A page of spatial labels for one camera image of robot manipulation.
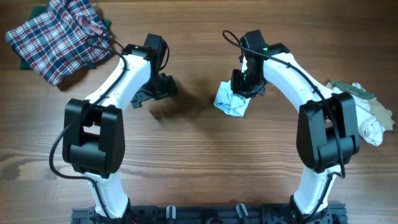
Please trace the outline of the light blue striped cloth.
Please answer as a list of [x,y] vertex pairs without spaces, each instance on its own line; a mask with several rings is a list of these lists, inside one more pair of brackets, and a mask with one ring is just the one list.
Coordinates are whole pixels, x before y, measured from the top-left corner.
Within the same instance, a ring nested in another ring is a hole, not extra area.
[[221,82],[213,105],[229,116],[243,117],[249,106],[250,98],[235,95],[231,89],[231,82]]

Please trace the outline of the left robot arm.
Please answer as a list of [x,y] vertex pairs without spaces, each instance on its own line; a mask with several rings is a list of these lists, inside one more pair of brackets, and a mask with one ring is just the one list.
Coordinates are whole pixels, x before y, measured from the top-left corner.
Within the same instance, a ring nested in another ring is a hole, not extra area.
[[115,71],[94,93],[84,100],[71,99],[65,107],[62,157],[78,173],[77,179],[88,181],[95,213],[102,219],[121,220],[129,206],[119,176],[126,108],[178,93],[172,76],[162,73],[169,54],[163,40],[129,44]]

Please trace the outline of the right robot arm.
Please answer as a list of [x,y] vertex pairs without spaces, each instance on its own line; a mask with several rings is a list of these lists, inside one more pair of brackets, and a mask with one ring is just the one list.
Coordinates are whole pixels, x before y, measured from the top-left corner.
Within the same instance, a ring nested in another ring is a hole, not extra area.
[[316,81],[283,44],[238,44],[242,68],[233,70],[233,93],[261,95],[276,86],[298,112],[296,148],[304,164],[300,185],[290,198],[290,218],[307,223],[326,216],[328,196],[345,166],[359,152],[357,113],[353,97],[333,93]]

